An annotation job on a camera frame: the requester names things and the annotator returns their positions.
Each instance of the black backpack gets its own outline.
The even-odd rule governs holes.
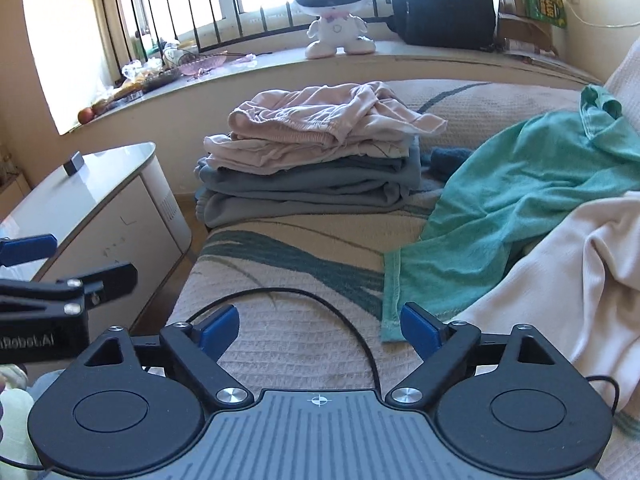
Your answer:
[[[407,43],[489,49],[494,44],[494,0],[391,0],[388,25]]]

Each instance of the green towel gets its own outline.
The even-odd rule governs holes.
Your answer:
[[[407,301],[441,320],[456,316],[573,209],[628,190],[640,190],[640,137],[604,88],[587,86],[579,112],[492,137],[449,179],[420,240],[385,254],[382,341],[402,340]]]

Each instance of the dark blue cloth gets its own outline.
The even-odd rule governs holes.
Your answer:
[[[446,182],[472,153],[466,148],[433,148],[430,153],[420,154],[420,166],[423,172]]]

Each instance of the gray gripper base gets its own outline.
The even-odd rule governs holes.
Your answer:
[[[54,473],[47,480],[61,480]],[[496,480],[450,452],[419,413],[372,391],[266,391],[258,405],[220,412],[175,462],[136,480]],[[595,480],[590,470],[568,477]]]

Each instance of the pink clothing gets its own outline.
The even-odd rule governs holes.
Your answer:
[[[376,158],[409,155],[408,148],[384,140],[363,140],[355,144],[323,148],[319,144],[284,144],[261,139],[231,140],[226,135],[215,135],[204,139],[204,147],[209,153],[216,154],[207,159],[207,164],[212,168],[263,175],[350,155]]]
[[[640,383],[638,246],[640,193],[582,204],[456,319],[495,334],[532,324],[584,376],[615,378],[621,410]]]
[[[229,136],[205,138],[207,163],[256,174],[348,155],[406,156],[414,137],[439,136],[447,121],[402,104],[381,82],[269,90],[229,115]]]
[[[384,83],[311,86],[301,91],[269,90],[229,115],[235,139],[344,144],[347,136],[376,140],[381,130],[432,134],[446,121],[404,106]]]

